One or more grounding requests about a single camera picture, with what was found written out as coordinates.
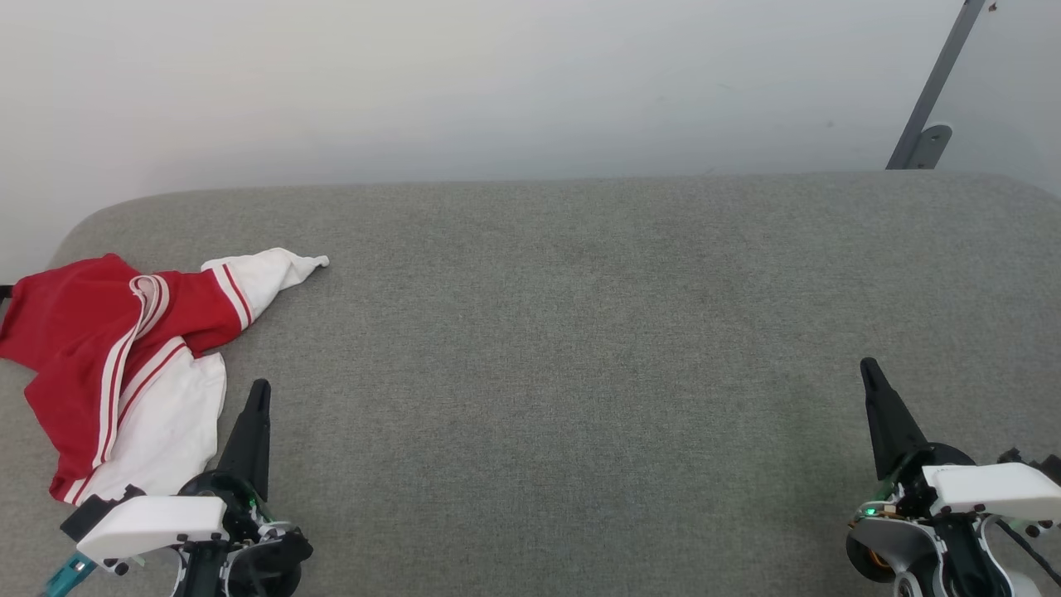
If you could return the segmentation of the left gripper black green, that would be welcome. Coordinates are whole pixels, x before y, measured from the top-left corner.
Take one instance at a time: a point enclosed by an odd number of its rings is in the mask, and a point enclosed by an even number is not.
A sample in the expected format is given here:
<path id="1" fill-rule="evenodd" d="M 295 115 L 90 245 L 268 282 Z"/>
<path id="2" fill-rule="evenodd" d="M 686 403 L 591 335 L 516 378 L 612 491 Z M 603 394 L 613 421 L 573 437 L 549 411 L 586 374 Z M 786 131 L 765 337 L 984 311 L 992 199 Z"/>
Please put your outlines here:
<path id="1" fill-rule="evenodd" d="M 293 597 L 313 555 L 302 529 L 269 513 L 269 382 L 255 379 L 218 463 L 179 491 L 219 498 L 222 530 L 205 540 L 179 535 L 181 570 L 174 597 Z"/>

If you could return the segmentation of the right gripper black green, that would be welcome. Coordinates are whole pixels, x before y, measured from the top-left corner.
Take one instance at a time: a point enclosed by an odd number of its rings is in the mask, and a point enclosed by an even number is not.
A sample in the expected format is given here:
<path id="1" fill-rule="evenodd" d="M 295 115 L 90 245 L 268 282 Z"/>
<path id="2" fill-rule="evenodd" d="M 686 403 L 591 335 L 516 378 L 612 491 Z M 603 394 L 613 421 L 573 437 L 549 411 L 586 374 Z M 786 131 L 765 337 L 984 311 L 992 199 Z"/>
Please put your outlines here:
<path id="1" fill-rule="evenodd" d="M 860 381 L 880 488 L 849 524 L 851 564 L 890 583 L 894 597 L 1016 597 L 986 540 L 996 515 L 929 513 L 936 494 L 923 466 L 976 464 L 958 449 L 928 444 L 879 359 L 860 359 Z"/>

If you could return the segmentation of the red and white shirt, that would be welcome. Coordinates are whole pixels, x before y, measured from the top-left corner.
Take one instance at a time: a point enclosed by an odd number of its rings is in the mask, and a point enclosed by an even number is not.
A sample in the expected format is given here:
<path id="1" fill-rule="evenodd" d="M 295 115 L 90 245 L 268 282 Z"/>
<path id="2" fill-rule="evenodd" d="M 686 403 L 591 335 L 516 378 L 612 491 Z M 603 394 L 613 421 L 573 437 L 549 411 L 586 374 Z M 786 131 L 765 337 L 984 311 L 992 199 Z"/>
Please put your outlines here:
<path id="1" fill-rule="evenodd" d="M 103 254 L 19 280 L 0 359 L 33 371 L 27 404 L 58 453 L 50 495 L 167 496 L 201 475 L 226 397 L 220 348 L 329 262 L 273 248 L 143 274 Z"/>

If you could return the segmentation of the grey fabric sofa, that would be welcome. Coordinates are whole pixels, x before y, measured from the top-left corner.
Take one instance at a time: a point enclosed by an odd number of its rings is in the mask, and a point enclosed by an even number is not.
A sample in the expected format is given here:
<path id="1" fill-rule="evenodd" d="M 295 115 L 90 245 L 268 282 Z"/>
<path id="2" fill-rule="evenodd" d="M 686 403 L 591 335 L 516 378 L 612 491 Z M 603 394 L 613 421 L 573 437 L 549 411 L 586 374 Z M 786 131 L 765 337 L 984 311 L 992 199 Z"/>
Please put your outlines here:
<path id="1" fill-rule="evenodd" d="M 273 187 L 88 216 L 51 265 L 330 265 L 222 348 L 272 386 L 296 597 L 886 597 L 859 363 L 929 439 L 1061 456 L 1061 197 L 1001 175 Z"/>

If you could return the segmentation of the grey metal bracket strut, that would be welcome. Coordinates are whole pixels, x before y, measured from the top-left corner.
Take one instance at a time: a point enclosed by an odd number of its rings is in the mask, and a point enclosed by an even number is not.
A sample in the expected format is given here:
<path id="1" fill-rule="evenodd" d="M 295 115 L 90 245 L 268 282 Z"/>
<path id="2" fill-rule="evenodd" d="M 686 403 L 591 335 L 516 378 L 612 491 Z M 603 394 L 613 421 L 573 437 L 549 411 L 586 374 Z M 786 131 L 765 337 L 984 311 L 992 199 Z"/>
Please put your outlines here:
<path id="1" fill-rule="evenodd" d="M 962 7 L 933 64 L 921 94 L 914 103 L 912 113 L 899 135 L 894 151 L 885 166 L 887 171 L 932 170 L 938 165 L 952 138 L 952 126 L 932 124 L 930 117 L 950 80 L 952 68 L 957 64 L 967 38 L 985 6 L 986 0 L 962 0 Z"/>

